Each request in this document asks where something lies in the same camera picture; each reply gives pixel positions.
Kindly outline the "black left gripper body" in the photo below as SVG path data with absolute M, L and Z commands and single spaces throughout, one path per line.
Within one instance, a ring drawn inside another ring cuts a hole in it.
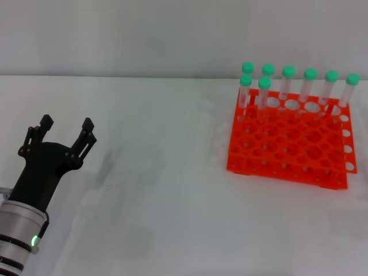
M 26 165 L 9 200 L 45 212 L 61 177 L 82 167 L 83 159 L 79 158 L 82 150 L 80 145 L 69 148 L 52 142 L 23 145 L 18 154 Z

